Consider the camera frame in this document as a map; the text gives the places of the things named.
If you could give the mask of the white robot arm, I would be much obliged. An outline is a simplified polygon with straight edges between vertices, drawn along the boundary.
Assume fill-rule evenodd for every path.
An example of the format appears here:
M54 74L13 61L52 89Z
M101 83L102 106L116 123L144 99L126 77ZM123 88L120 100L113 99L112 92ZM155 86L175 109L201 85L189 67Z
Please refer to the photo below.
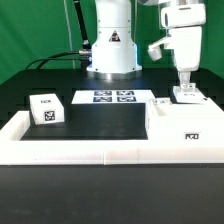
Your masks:
M205 4L201 0L137 0L144 6L160 8L160 27L166 36L148 46L148 54L156 61L162 49L173 52L180 88L188 90L191 73L198 69L201 55L202 26L206 22ZM95 0L97 39L92 46L89 72L101 75L127 74L139 71L137 46L131 37L130 0Z

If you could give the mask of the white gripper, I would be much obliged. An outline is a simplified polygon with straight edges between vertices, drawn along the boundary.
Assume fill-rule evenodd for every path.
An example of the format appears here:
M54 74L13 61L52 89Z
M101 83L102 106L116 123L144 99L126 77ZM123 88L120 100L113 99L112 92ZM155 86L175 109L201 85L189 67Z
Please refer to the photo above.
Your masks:
M205 4L200 0L168 0L160 5L161 27L170 37L174 65L179 71L180 89L192 91L191 73L200 63L202 26L206 23Z

